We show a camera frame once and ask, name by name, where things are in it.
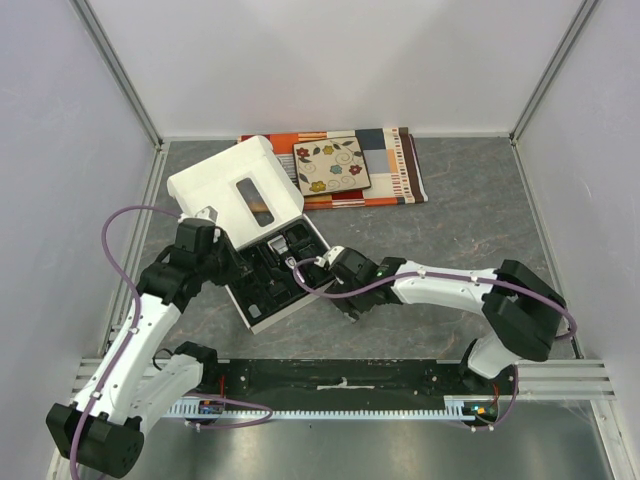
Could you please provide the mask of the white hair clipper kit box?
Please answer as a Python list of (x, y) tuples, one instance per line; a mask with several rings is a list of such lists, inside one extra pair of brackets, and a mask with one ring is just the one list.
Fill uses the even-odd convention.
[[(330, 246), (304, 214), (302, 194), (265, 137), (253, 136), (171, 175), (167, 191), (183, 213), (215, 208), (216, 225), (250, 265), (250, 273), (226, 290), (252, 333), (315, 301), (302, 283), (320, 290), (331, 283), (327, 271), (303, 262), (324, 255)], [(278, 235), (297, 260), (293, 271), (267, 246)]]

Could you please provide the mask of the silver black hair clipper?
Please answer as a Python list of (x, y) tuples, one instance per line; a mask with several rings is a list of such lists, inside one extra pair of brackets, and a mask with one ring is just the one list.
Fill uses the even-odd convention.
[(292, 251), (283, 235), (278, 235), (267, 241), (269, 249), (293, 271), (296, 267), (297, 260), (294, 258)]

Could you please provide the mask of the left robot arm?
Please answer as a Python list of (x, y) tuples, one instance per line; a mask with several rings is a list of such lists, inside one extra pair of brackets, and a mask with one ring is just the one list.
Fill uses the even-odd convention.
[(219, 382), (217, 353), (194, 342), (179, 346), (149, 381), (144, 373), (161, 340), (206, 282), (228, 280), (235, 250), (207, 219), (186, 218), (175, 241), (143, 270), (129, 314), (88, 383), (67, 405), (54, 404), (46, 426), (57, 450), (80, 466), (121, 479), (138, 460), (146, 434), (183, 395)]

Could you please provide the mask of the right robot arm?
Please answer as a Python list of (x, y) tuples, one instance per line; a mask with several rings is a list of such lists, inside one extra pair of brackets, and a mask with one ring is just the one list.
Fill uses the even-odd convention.
[(324, 259), (335, 283), (326, 290), (350, 319), (382, 305), (429, 304), (466, 311), (487, 320), (491, 332), (471, 342), (458, 367), (467, 392), (483, 392), (520, 360), (549, 359), (566, 301), (528, 267), (505, 260), (496, 269), (428, 267), (398, 257), (377, 264), (346, 247)]

